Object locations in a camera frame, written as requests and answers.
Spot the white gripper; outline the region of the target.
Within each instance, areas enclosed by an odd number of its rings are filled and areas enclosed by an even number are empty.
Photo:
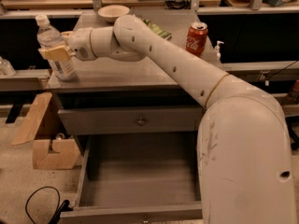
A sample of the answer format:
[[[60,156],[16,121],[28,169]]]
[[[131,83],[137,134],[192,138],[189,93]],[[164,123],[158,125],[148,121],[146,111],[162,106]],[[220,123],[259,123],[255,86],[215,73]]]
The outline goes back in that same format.
[[[69,61],[75,56],[81,61],[93,61],[96,56],[93,53],[91,44],[92,27],[80,28],[76,31],[61,32],[61,36],[67,45],[60,45],[53,48],[40,48],[38,51],[44,60],[57,62]]]

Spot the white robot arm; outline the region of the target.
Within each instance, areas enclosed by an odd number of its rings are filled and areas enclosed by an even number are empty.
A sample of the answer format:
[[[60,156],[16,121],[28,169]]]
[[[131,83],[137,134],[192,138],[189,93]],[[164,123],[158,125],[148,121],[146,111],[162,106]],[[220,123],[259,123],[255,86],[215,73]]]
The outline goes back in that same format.
[[[156,35],[134,15],[65,32],[39,52],[55,62],[149,57],[206,110],[197,138],[204,223],[298,224],[291,141],[271,94]]]

